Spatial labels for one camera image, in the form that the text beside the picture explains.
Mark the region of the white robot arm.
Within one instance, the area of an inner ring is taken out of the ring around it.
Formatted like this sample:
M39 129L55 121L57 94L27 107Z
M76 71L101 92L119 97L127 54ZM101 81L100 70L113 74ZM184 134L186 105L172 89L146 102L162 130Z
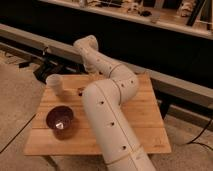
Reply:
M85 87L82 102L108 170L157 171L121 109L138 91L137 75L100 53L93 35L76 40L74 47L86 68L105 76Z

